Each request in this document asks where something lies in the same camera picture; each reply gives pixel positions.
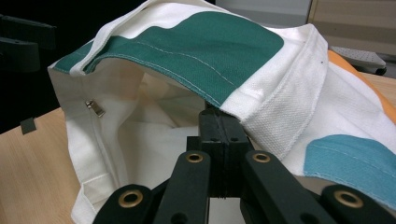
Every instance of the blue patch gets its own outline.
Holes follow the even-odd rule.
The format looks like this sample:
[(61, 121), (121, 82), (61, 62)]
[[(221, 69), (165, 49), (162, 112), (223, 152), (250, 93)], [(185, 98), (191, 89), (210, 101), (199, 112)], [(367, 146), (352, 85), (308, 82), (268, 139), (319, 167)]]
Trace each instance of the blue patch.
[(312, 141), (304, 174), (350, 186), (396, 209), (396, 155), (375, 140), (337, 134)]

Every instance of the table top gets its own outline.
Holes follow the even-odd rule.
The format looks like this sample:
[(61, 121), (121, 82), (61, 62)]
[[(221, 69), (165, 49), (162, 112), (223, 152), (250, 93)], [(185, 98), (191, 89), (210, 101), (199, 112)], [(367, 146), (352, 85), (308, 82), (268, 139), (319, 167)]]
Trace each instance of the table top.
[[(363, 74), (396, 106), (396, 79)], [(35, 119), (37, 130), (0, 134), (0, 223), (73, 223), (79, 183), (67, 150), (64, 113)]]

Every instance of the white strap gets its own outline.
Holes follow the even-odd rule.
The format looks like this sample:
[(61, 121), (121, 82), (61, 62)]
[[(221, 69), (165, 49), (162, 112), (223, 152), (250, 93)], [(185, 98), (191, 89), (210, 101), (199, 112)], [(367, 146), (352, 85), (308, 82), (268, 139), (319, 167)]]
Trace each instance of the white strap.
[(196, 5), (196, 6), (202, 6), (202, 7), (210, 7), (210, 8), (215, 8), (219, 9), (221, 11), (225, 11), (224, 9), (220, 7), (213, 6), (209, 3), (207, 3), (204, 0), (174, 0), (174, 1), (169, 1), (169, 0), (148, 0), (144, 2), (142, 5), (137, 7), (135, 10), (129, 12), (128, 14), (125, 14), (122, 17), (117, 18), (114, 21), (109, 22), (108, 24), (104, 25), (99, 32), (96, 34), (95, 39), (93, 40), (90, 52), (85, 56), (84, 59), (82, 59), (80, 62), (76, 63), (71, 69), (70, 69), (70, 75), (72, 77), (82, 77), (85, 76), (86, 73), (84, 72), (85, 66), (87, 66), (88, 63), (102, 50), (102, 48), (105, 46), (107, 40), (114, 34), (119, 27), (121, 27), (125, 22), (133, 18), (137, 13), (142, 11), (144, 8), (149, 7), (154, 4), (158, 3), (182, 3), (182, 4), (191, 4), (191, 5)]

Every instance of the zipper pull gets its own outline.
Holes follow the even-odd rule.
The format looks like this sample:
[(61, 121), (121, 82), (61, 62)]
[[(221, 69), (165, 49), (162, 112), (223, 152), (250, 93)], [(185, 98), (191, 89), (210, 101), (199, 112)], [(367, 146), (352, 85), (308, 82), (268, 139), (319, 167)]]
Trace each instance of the zipper pull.
[(102, 109), (94, 100), (88, 100), (85, 102), (85, 105), (89, 108), (92, 109), (95, 114), (101, 118), (106, 112), (105, 110)]

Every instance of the tote bag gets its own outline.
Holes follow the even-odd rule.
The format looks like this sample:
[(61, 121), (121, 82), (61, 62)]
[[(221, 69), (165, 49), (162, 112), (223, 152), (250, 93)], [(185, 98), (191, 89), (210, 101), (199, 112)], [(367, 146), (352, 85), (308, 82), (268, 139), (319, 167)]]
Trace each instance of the tote bag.
[[(76, 223), (92, 223), (122, 186), (167, 179), (205, 101), (294, 175), (396, 208), (395, 108), (311, 24), (266, 28), (201, 0), (149, 0), (49, 75), (81, 185)], [(217, 203), (214, 223), (242, 222), (233, 200)]]

